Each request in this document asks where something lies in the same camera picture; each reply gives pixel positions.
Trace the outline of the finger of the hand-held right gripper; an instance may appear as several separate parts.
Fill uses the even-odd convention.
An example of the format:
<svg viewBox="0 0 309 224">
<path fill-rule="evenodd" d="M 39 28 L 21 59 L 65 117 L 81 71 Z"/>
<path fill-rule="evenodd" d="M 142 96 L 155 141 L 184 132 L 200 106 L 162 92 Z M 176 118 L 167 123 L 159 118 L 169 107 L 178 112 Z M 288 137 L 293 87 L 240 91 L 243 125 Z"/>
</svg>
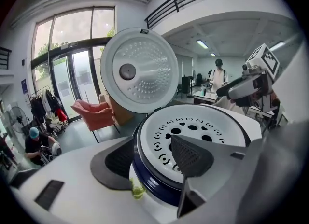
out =
<svg viewBox="0 0 309 224">
<path fill-rule="evenodd" d="M 251 92 L 251 77 L 242 76 L 228 82 L 217 90 L 219 97 L 245 97 Z"/>
<path fill-rule="evenodd" d="M 238 78 L 229 84 L 228 97 L 231 100 L 247 97 L 259 89 L 259 78 Z"/>
</svg>

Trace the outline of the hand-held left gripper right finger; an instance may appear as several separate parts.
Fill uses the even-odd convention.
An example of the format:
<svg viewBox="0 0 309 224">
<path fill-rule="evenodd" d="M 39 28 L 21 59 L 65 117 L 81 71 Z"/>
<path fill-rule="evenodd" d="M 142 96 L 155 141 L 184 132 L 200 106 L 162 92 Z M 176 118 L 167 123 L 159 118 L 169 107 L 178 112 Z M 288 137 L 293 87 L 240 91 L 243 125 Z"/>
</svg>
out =
<svg viewBox="0 0 309 224">
<path fill-rule="evenodd" d="M 254 175 L 262 139 L 248 147 L 171 137 L 172 156 L 183 175 L 177 224 L 236 224 Z"/>
</svg>

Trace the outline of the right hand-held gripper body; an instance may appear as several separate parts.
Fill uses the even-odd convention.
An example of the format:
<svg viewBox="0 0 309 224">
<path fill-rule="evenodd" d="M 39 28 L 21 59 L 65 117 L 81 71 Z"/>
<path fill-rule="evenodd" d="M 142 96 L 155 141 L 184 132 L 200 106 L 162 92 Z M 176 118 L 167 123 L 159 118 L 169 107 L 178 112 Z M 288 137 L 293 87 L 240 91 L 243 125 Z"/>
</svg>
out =
<svg viewBox="0 0 309 224">
<path fill-rule="evenodd" d="M 275 109 L 272 105 L 271 92 L 279 65 L 272 51 L 266 44 L 262 44 L 254 50 L 242 66 L 242 74 L 250 83 L 250 103 L 263 112 Z"/>
</svg>

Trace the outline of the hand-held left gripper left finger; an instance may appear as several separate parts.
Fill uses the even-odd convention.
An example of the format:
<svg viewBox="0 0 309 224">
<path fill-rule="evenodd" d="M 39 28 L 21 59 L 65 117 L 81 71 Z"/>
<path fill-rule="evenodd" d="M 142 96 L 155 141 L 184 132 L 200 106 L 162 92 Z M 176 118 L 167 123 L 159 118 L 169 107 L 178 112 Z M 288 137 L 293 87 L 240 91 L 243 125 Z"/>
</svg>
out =
<svg viewBox="0 0 309 224">
<path fill-rule="evenodd" d="M 136 200 L 130 191 L 110 190 L 92 176 L 93 156 L 126 140 L 117 138 L 64 153 L 18 189 L 12 187 L 13 195 L 42 224 L 168 224 L 169 208 L 146 193 Z M 63 185 L 45 210 L 35 199 L 51 180 Z"/>
</svg>

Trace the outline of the white steamer plate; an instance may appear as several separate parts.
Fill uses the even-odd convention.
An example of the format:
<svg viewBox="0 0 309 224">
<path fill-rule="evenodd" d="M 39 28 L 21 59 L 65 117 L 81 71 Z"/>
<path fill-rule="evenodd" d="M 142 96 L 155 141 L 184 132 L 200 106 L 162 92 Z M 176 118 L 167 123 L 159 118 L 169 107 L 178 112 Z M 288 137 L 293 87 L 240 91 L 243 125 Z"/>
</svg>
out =
<svg viewBox="0 0 309 224">
<path fill-rule="evenodd" d="M 182 183 L 183 175 L 172 156 L 172 135 L 239 147 L 251 142 L 235 118 L 214 107 L 182 104 L 159 109 L 142 124 L 140 151 L 145 163 L 175 183 Z"/>
</svg>

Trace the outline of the wooden side table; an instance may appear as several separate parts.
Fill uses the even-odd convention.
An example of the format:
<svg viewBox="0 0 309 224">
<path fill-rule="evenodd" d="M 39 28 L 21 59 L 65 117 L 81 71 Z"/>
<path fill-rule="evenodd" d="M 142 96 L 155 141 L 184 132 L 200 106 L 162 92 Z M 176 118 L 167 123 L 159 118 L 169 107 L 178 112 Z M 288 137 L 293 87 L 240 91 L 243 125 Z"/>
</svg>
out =
<svg viewBox="0 0 309 224">
<path fill-rule="evenodd" d="M 194 97 L 194 104 L 214 104 L 218 100 L 218 96 L 215 93 L 211 92 L 203 92 L 203 91 L 197 91 L 193 94 Z"/>
</svg>

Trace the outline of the small green potted plant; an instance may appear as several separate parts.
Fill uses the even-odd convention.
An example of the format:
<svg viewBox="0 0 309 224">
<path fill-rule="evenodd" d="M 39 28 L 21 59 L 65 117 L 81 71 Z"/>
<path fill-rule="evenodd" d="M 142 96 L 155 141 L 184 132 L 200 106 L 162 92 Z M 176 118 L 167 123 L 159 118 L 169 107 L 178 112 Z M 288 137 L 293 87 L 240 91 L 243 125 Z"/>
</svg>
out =
<svg viewBox="0 0 309 224">
<path fill-rule="evenodd" d="M 142 185 L 142 183 L 137 179 L 135 180 L 133 177 L 130 177 L 130 181 L 132 183 L 132 195 L 136 200 L 139 200 L 143 197 L 144 193 L 146 193 L 146 188 Z"/>
</svg>

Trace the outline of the open grey suitcase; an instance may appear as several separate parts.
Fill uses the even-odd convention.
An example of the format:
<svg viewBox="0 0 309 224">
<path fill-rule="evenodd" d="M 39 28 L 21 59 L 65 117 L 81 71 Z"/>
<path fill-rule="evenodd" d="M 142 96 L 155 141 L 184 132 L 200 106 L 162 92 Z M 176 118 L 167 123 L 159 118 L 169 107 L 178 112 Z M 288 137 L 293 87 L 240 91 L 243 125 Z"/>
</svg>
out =
<svg viewBox="0 0 309 224">
<path fill-rule="evenodd" d="M 59 143 L 53 143 L 51 147 L 48 146 L 41 146 L 40 147 L 41 152 L 41 160 L 45 165 L 53 161 L 56 157 L 60 156 L 62 154 L 61 147 Z"/>
</svg>

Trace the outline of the open rice cooker lid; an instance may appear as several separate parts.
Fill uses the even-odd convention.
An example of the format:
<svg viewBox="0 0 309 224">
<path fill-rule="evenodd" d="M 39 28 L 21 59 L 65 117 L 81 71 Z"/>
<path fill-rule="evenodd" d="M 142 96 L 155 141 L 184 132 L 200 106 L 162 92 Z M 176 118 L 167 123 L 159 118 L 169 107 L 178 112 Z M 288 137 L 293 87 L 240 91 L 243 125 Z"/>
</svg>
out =
<svg viewBox="0 0 309 224">
<path fill-rule="evenodd" d="M 153 31 L 143 28 L 125 29 L 112 37 L 105 46 L 100 69 L 110 96 L 123 108 L 144 114 L 133 135 L 107 156 L 108 169 L 124 183 L 128 183 L 130 177 L 136 177 L 155 201 L 178 206 L 183 181 L 175 183 L 160 175 L 143 161 L 143 153 L 140 151 L 142 124 L 152 113 L 173 106 L 171 101 L 176 93 L 179 69 L 172 48 Z M 213 105 L 198 105 L 211 106 L 231 115 L 252 142 L 252 137 L 244 127 L 247 117 Z"/>
</svg>

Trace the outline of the large cardboard box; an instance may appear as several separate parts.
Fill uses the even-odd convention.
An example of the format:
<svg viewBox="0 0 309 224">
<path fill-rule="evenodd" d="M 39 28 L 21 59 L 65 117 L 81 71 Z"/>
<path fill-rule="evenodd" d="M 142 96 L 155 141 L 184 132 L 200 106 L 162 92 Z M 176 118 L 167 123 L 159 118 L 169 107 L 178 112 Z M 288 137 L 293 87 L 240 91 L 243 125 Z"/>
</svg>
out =
<svg viewBox="0 0 309 224">
<path fill-rule="evenodd" d="M 127 109 L 120 106 L 109 94 L 105 94 L 104 97 L 112 109 L 114 117 L 119 126 L 123 126 L 133 119 L 134 115 Z"/>
</svg>

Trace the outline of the clothes rack with garments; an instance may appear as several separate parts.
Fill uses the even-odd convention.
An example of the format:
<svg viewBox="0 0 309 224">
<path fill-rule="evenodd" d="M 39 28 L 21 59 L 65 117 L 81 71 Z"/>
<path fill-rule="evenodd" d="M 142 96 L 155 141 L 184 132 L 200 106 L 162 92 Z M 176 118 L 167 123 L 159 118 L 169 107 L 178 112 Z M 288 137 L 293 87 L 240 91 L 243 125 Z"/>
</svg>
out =
<svg viewBox="0 0 309 224">
<path fill-rule="evenodd" d="M 35 91 L 28 98 L 33 119 L 41 131 L 55 137 L 65 132 L 69 125 L 68 118 L 63 112 L 61 100 L 52 93 L 49 86 Z"/>
</svg>

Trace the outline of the black standing fan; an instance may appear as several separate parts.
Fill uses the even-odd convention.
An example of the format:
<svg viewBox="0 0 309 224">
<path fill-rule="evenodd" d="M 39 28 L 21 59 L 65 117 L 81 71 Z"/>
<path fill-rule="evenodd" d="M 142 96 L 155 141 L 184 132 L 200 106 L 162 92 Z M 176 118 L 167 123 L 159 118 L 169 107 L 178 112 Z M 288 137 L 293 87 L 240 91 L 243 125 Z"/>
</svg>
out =
<svg viewBox="0 0 309 224">
<path fill-rule="evenodd" d="M 24 135 L 27 134 L 28 120 L 24 111 L 21 108 L 17 106 L 12 107 L 9 111 L 9 118 L 12 129 L 15 132 Z"/>
</svg>

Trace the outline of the black-framed glass entrance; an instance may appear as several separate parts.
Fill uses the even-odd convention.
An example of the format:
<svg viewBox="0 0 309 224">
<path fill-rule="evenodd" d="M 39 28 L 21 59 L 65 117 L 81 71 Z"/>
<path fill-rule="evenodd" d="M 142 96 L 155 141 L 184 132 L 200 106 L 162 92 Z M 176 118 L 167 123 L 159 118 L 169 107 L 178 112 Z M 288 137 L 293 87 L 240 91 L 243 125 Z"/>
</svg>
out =
<svg viewBox="0 0 309 224">
<path fill-rule="evenodd" d="M 73 103 L 99 103 L 105 90 L 100 59 L 115 28 L 113 6 L 74 9 L 37 23 L 31 49 L 33 95 L 49 91 L 61 101 L 69 122 L 79 120 Z"/>
</svg>

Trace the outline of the short black wall railing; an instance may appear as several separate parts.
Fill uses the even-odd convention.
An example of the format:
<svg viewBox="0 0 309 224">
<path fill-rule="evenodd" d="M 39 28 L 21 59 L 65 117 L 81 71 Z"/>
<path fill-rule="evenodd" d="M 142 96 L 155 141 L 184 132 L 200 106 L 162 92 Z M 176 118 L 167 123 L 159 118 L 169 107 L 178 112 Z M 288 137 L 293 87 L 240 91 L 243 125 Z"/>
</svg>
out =
<svg viewBox="0 0 309 224">
<path fill-rule="evenodd" d="M 9 58 L 11 50 L 0 46 L 0 70 L 7 70 L 9 68 Z"/>
</svg>

